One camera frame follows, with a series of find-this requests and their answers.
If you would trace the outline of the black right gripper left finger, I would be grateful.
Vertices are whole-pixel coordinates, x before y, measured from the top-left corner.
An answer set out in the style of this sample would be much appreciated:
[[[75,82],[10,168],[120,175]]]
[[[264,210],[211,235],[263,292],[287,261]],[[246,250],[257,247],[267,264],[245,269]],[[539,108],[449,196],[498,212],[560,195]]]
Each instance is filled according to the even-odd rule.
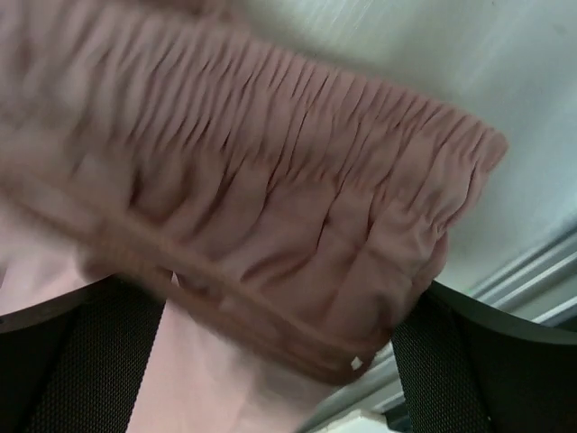
[[[125,432],[163,302],[107,278],[1,317],[3,432]]]

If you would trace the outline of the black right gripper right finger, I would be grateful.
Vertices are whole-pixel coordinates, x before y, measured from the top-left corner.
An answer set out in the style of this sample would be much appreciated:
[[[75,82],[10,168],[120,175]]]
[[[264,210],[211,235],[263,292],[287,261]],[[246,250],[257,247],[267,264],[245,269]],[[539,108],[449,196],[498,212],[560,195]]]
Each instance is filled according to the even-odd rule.
[[[574,432],[576,335],[437,282],[394,332],[415,432]]]

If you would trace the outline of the pink trousers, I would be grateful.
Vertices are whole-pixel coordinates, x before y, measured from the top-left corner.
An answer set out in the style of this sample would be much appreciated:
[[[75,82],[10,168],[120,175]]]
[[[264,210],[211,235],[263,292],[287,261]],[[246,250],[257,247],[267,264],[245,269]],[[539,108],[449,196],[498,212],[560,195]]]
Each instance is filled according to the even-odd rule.
[[[163,302],[125,432],[294,432],[441,272],[507,150],[215,1],[1,4],[1,312]]]

